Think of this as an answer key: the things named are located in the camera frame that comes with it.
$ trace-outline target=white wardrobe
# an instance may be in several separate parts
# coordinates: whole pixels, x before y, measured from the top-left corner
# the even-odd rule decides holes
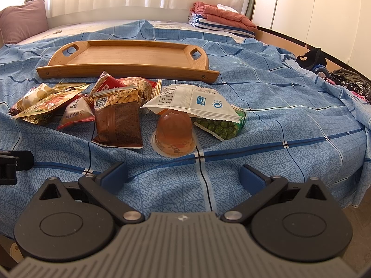
[[[321,47],[371,79],[371,0],[256,0],[252,21]]]

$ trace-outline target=wooden floor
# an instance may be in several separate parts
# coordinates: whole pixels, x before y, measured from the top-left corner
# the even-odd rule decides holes
[[[343,259],[357,272],[371,265],[371,188],[368,189],[360,206],[344,209],[353,227],[353,238]]]

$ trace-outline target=jelly cup lid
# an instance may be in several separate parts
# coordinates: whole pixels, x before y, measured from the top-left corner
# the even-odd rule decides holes
[[[159,155],[164,156],[164,157],[168,157],[168,158],[178,158],[178,157],[185,156],[189,153],[192,153],[196,148],[197,136],[196,136],[196,133],[194,132],[194,130],[192,130],[192,144],[191,144],[190,148],[186,152],[181,152],[179,154],[167,154],[166,152],[162,151],[157,146],[155,138],[156,138],[156,130],[151,135],[151,139],[150,139],[151,146],[154,149],[154,151],[157,152]]]

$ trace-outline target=gray ribbed plate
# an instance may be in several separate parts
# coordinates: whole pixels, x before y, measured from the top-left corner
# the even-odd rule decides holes
[[[314,264],[282,260],[255,244],[243,225],[202,212],[152,213],[143,223],[122,227],[91,257],[61,264],[26,258],[10,277],[350,278],[355,272],[340,258]]]

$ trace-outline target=wooden tray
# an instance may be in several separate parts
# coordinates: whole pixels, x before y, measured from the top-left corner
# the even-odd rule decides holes
[[[75,48],[65,56],[64,51]],[[194,60],[198,51],[201,56]],[[213,83],[218,71],[208,69],[206,52],[197,46],[155,41],[80,41],[58,49],[47,66],[36,69],[42,79],[99,77],[103,71],[114,77],[201,80]]]

